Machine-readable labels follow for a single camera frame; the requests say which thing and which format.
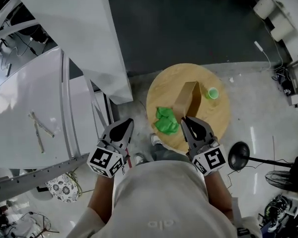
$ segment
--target green cup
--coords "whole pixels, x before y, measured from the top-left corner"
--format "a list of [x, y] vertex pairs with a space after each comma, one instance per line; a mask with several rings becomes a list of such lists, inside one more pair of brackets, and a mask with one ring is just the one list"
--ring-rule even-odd
[[206, 97], [209, 100], [216, 100], [219, 97], [219, 91], [215, 87], [211, 87], [206, 93]]

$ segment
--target wooden stick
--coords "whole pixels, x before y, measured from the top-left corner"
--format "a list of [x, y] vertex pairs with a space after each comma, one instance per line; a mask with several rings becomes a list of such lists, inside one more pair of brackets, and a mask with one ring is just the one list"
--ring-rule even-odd
[[44, 153], [44, 148], [43, 148], [43, 145], [42, 145], [42, 141], [41, 141], [39, 130], [38, 130], [38, 125], [36, 124], [36, 122], [34, 123], [34, 127], [35, 127], [36, 137], [38, 139], [38, 142], [39, 142], [39, 145], [40, 145], [40, 148], [41, 148], [41, 153]]
[[51, 136], [51, 137], [54, 137], [55, 135], [51, 132], [51, 131], [49, 131], [37, 118], [36, 118], [36, 116], [35, 116], [35, 114], [34, 114], [34, 112], [31, 112], [31, 114], [29, 114], [29, 117], [32, 119], [32, 120], [34, 120], [34, 122], [35, 123], [37, 123], [39, 126], [40, 126], [40, 128], [42, 128], [42, 129], [44, 129], [44, 131], [49, 135], [49, 136]]

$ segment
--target gray floor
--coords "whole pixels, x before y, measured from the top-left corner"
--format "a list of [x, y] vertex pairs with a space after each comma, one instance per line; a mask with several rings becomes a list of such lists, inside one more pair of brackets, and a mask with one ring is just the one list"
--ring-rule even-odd
[[[220, 143], [226, 153], [238, 141], [248, 144], [251, 156], [255, 158], [293, 162], [298, 156], [298, 111], [289, 106], [283, 91], [272, 80], [272, 71], [262, 71], [264, 62], [238, 62], [204, 65], [216, 73], [225, 85], [230, 100], [231, 119]], [[141, 152], [150, 159], [151, 126], [146, 118], [148, 89], [159, 72], [134, 76], [130, 83], [134, 101], [118, 106], [121, 118], [131, 117], [135, 121], [134, 133], [128, 151], [133, 155]], [[238, 197], [242, 216], [262, 213], [267, 203], [281, 191], [265, 180], [265, 174], [275, 170], [289, 170], [249, 161], [240, 173], [233, 173], [228, 165], [221, 170], [221, 176], [230, 193]]]
[[[252, 0], [109, 0], [129, 76], [173, 64], [280, 58]], [[278, 44], [284, 61], [290, 58]]]

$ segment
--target wooden tabletop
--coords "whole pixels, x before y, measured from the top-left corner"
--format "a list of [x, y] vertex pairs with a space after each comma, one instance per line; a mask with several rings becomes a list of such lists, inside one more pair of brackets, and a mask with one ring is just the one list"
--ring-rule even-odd
[[[173, 65], [162, 71], [152, 82], [147, 94], [147, 116], [151, 127], [162, 142], [177, 152], [188, 151], [181, 127], [176, 134], [166, 135], [157, 130], [154, 123], [157, 107], [172, 108], [181, 88], [185, 82], [198, 81], [201, 87], [202, 99], [196, 115], [197, 118], [206, 121], [212, 128], [215, 136], [220, 140], [226, 131], [230, 121], [230, 106], [223, 83], [206, 68], [191, 64], [181, 63]], [[206, 99], [205, 94], [211, 87], [219, 91], [216, 100]]]

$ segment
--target white sneaker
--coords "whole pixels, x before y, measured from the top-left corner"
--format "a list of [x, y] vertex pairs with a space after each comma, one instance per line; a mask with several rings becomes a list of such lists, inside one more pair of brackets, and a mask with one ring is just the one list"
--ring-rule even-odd
[[136, 165], [139, 163], [148, 162], [148, 160], [142, 153], [136, 153], [134, 156], [134, 159], [135, 159]]
[[151, 144], [152, 145], [162, 145], [162, 141], [156, 134], [151, 134]]

